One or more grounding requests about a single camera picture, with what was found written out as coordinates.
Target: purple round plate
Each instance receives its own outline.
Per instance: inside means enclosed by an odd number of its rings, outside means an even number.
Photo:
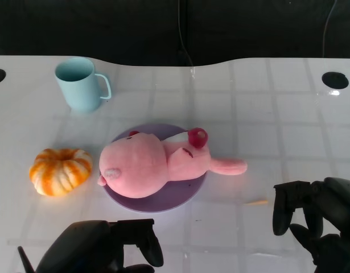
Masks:
[[[144,124],[126,130],[113,141],[128,136],[131,131],[154,134],[160,140],[185,132],[184,129],[169,124]],[[108,185],[104,186],[104,189],[115,202],[128,209],[149,213],[164,212],[165,210],[176,208],[190,200],[203,185],[205,176],[206,174],[192,180],[169,181],[162,189],[144,198],[128,198],[121,196],[110,189]]]

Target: wire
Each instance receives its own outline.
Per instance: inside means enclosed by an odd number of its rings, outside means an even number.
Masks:
[[[328,27],[328,23],[329,23],[330,16],[332,15],[332,12],[333,12],[333,10],[334,10],[334,8],[335,8],[336,2],[338,2],[338,0],[335,0],[335,1],[334,1],[334,4],[333,4],[332,8],[330,9],[329,14],[328,14],[328,17],[327,17],[327,20],[326,20],[326,22],[325,22],[324,33],[323,33],[322,58],[324,58],[324,56],[325,56],[325,36],[326,36],[326,33],[327,33],[327,27]]]
[[[191,57],[190,57],[189,53],[186,50],[186,47],[184,45],[184,41],[182,40],[181,26],[180,26],[180,0],[178,0],[178,12],[177,12],[177,15],[178,15],[177,21],[178,21],[178,25],[179,25],[179,36],[180,36],[181,47],[182,47],[182,50],[186,54],[186,57],[188,59],[188,62],[190,63],[190,66],[193,67],[193,63],[192,63]]]

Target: pink plush toy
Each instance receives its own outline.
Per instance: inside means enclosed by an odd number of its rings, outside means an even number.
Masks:
[[[247,164],[239,159],[211,158],[208,134],[201,128],[160,141],[137,131],[106,146],[100,155],[98,184],[120,195],[142,198],[159,191],[168,181],[200,177],[208,170],[239,175]]]

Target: white table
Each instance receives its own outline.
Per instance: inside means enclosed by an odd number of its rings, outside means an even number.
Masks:
[[[71,113],[54,79],[66,57],[0,56],[0,273],[23,272],[22,245],[34,267],[56,237],[81,220],[154,218],[163,273],[305,273],[311,255],[288,231],[271,228],[274,184],[350,179],[350,60],[243,59],[205,67],[127,67],[94,60],[114,97],[93,114]],[[343,72],[339,96],[324,72]],[[248,161],[246,174],[209,174],[195,198],[159,214],[117,205],[96,184],[101,149],[144,122],[199,126],[214,155]],[[80,147],[95,162],[91,179],[63,198],[38,195],[28,179],[35,155]],[[268,205],[246,202],[268,199]],[[294,221],[304,224],[302,213]],[[326,224],[324,233],[336,229]],[[125,263],[144,262],[135,247]]]

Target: mug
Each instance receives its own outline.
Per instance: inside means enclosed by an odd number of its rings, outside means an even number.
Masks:
[[[96,73],[95,66],[89,59],[68,59],[56,67],[55,75],[67,104],[75,111],[92,112],[100,106],[100,99],[108,100],[112,97],[108,78]],[[102,97],[96,76],[104,78],[108,87],[107,97]]]

